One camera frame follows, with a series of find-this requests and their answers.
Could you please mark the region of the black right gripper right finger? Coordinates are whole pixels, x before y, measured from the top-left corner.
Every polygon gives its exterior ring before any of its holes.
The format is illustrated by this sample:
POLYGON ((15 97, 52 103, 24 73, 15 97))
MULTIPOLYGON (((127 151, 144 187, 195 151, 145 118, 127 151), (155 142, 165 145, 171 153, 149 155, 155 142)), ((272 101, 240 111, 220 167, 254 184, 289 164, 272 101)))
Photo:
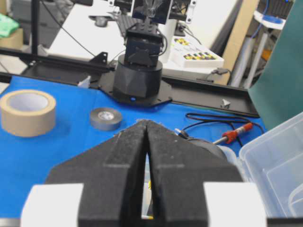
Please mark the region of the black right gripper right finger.
POLYGON ((149 141, 154 218, 163 227, 206 227, 204 182, 242 182, 237 167, 152 121, 149 141))

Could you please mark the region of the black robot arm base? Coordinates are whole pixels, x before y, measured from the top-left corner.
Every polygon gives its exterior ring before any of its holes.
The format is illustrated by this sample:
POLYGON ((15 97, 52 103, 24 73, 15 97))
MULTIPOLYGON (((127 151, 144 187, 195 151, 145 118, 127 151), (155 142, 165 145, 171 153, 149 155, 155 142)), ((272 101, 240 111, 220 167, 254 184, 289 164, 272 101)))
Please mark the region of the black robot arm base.
POLYGON ((148 18, 126 30, 124 54, 113 71, 102 74, 98 88, 119 103, 149 107, 172 101, 172 87, 162 80, 159 57, 167 39, 148 18))

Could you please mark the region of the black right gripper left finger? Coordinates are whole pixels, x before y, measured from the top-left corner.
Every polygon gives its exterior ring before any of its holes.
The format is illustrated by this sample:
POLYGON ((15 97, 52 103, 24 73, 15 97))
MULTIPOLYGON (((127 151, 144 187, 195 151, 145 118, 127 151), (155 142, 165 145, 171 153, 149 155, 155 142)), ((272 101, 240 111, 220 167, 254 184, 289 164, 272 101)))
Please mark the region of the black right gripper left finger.
POLYGON ((46 184, 83 183, 80 227, 134 227, 141 219, 147 121, 53 167, 46 184))

